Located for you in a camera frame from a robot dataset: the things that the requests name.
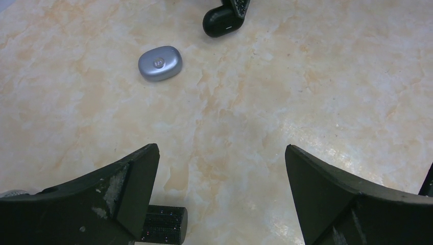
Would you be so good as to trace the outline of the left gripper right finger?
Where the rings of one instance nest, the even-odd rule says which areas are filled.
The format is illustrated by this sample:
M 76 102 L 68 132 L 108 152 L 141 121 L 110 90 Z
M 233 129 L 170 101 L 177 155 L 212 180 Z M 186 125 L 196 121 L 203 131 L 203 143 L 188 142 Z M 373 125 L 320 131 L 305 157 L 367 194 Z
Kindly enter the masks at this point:
M 285 163 L 306 244 L 432 244 L 432 197 L 373 183 L 296 145 Z

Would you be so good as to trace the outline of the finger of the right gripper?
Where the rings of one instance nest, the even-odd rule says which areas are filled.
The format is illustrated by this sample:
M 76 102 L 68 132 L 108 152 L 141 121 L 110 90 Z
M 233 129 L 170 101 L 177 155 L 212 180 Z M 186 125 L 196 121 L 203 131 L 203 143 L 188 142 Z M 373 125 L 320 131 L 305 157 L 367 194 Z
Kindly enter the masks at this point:
M 221 0 L 221 3 L 232 9 L 238 18 L 245 18 L 250 0 Z

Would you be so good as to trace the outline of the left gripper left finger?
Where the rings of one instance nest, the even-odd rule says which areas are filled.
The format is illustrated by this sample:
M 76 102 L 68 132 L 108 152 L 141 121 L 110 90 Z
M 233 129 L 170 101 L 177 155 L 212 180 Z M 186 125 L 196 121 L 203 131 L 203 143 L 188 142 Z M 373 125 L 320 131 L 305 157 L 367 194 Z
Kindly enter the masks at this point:
M 1 198 L 1 244 L 133 244 L 141 240 L 159 163 L 148 144 L 36 194 Z

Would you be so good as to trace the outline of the black earbud charging case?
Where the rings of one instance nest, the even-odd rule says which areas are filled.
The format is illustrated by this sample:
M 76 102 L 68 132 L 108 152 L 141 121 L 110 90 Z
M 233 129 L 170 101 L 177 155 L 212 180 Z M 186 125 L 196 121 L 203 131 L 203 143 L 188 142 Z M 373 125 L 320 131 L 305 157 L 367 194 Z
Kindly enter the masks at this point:
M 218 38 L 238 30 L 244 19 L 237 16 L 233 7 L 222 5 L 209 10 L 203 18 L 204 32 L 212 38 Z

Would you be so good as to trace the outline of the purple earbud charging case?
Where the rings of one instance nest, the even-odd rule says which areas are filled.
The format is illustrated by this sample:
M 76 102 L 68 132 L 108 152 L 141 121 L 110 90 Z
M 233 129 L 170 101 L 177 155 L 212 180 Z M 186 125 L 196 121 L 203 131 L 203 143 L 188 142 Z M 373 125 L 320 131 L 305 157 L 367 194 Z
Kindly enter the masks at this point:
M 183 66 L 180 52 L 173 46 L 160 46 L 143 53 L 138 59 L 138 70 L 143 78 L 159 82 L 176 76 Z

